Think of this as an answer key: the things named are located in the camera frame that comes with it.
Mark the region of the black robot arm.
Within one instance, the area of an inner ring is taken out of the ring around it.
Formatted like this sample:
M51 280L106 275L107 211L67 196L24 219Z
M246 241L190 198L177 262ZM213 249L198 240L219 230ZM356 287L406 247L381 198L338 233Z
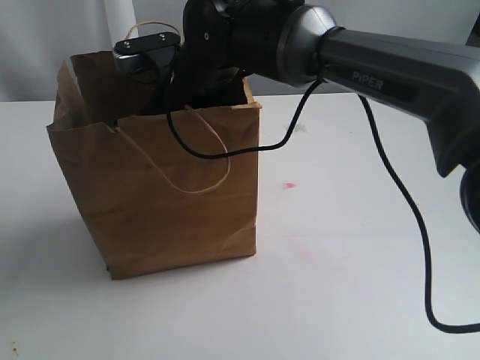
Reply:
M347 30L303 1L188 1L184 43L146 113L211 95L245 74L303 86L327 81L420 118L437 172L464 167L460 200L479 225L479 50Z

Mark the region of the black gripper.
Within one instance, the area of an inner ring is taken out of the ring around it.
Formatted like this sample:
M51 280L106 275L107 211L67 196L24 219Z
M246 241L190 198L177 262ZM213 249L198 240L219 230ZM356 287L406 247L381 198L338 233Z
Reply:
M248 72L237 67L209 67L184 44L169 66L172 79L163 77L143 115L159 115L167 111L238 105L246 102L244 78Z

